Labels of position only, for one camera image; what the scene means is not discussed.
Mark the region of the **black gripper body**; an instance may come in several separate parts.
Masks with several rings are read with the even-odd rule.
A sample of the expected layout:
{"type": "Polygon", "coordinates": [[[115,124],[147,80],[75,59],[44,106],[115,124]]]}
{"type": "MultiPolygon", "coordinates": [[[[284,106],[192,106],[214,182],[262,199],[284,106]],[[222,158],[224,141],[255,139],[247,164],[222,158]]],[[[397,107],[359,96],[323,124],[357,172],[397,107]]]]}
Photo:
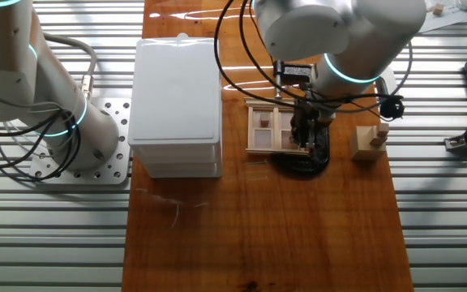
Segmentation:
{"type": "Polygon", "coordinates": [[[301,131],[309,128],[309,122],[319,118],[320,112],[309,105],[298,105],[293,110],[293,128],[301,131]]]}

